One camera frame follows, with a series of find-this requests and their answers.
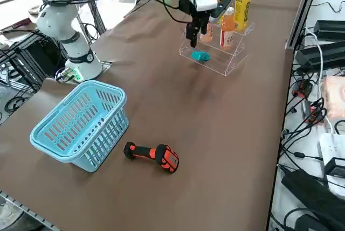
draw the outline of power strip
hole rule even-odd
[[[319,145],[322,153],[323,163],[327,163],[334,157],[345,158],[345,135],[324,133],[320,136]],[[345,186],[345,179],[333,176],[326,176],[328,181]],[[345,199],[345,189],[329,183],[329,190],[338,197]]]

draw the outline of white cable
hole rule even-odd
[[[322,79],[322,72],[323,72],[323,54],[322,54],[322,49],[319,45],[319,40],[318,40],[318,37],[316,36],[315,33],[312,33],[308,28],[306,28],[307,32],[309,32],[315,39],[316,41],[316,45],[319,49],[319,52],[320,52],[320,74],[319,74],[319,80],[318,80],[318,98],[322,98],[322,93],[321,93],[321,79]],[[325,119],[330,127],[330,133],[331,134],[334,134],[334,128],[329,120],[329,118],[327,117],[327,114],[325,116]]]

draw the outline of black power supply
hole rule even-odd
[[[345,201],[328,191],[304,170],[291,172],[281,167],[285,176],[282,183],[297,199],[333,231],[345,231]]]

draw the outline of orange juice bottle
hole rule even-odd
[[[212,40],[213,40],[213,26],[211,25],[211,23],[208,23],[206,34],[200,33],[200,41],[204,43],[208,43]]]
[[[233,45],[233,33],[235,31],[233,16],[233,8],[229,7],[224,13],[220,32],[220,48],[223,50],[229,50]]]
[[[237,31],[241,31],[247,27],[250,1],[251,0],[235,1],[235,23]]]

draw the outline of teal object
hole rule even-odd
[[[191,57],[199,61],[208,61],[211,59],[211,56],[207,52],[193,52]]]
[[[35,148],[94,172],[127,130],[126,94],[89,80],[78,85],[31,132]]]

